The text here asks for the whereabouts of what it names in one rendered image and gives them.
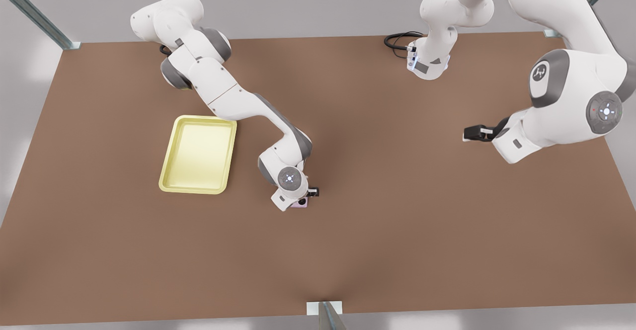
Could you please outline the yellow rectangular tray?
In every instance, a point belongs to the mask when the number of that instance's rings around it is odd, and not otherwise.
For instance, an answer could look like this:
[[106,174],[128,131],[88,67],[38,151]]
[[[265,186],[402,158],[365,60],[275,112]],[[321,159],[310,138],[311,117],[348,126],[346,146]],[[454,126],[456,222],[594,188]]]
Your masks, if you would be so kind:
[[159,177],[164,192],[220,194],[229,180],[237,122],[215,116],[175,119]]

